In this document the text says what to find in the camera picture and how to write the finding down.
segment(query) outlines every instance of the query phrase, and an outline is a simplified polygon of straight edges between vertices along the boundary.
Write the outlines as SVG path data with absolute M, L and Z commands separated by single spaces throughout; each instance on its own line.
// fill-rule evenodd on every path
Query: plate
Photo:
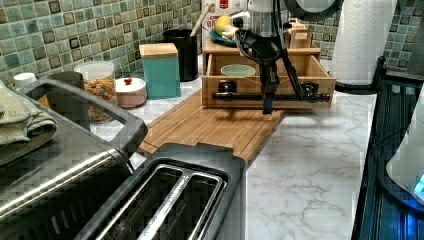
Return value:
M 227 76 L 248 77 L 255 74 L 256 70 L 243 64 L 231 64 L 221 68 L 221 73 Z
M 214 43 L 221 44 L 227 47 L 237 47 L 236 41 L 231 41 L 221 37 L 220 35 L 218 35 L 218 33 L 215 32 L 215 30 L 210 31 L 209 36 L 211 37 L 211 40 Z

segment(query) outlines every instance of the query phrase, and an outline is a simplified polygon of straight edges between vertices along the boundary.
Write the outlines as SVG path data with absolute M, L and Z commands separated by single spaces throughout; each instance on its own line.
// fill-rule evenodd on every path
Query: canister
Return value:
M 140 45 L 147 99 L 181 96 L 178 50 L 173 43 Z
M 114 65 L 107 61 L 92 61 L 79 64 L 74 71 L 83 75 L 84 89 L 112 104 L 117 103 Z M 113 118 L 103 110 L 89 106 L 88 117 L 94 122 L 108 122 Z

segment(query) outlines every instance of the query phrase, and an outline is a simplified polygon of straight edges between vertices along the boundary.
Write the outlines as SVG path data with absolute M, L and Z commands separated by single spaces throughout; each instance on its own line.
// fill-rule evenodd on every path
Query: wooden cutting board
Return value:
M 137 152 L 149 157 L 164 143 L 199 142 L 231 147 L 248 164 L 280 124 L 284 110 L 205 109 L 201 90 L 148 124 L 149 132 Z

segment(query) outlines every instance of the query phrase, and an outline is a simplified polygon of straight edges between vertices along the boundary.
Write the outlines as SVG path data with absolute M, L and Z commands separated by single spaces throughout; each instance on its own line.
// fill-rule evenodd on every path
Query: spice jar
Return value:
M 114 65 L 106 61 L 82 63 L 74 71 L 83 75 L 84 90 L 113 104 L 117 104 Z M 94 122 L 108 122 L 113 118 L 103 110 L 89 106 L 88 117 Z

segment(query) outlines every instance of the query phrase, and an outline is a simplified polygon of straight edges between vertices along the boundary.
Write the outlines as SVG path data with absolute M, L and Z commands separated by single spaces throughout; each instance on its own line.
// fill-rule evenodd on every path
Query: green bowl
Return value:
M 255 74 L 256 70 L 243 64 L 231 64 L 221 68 L 221 73 L 227 76 L 248 77 Z

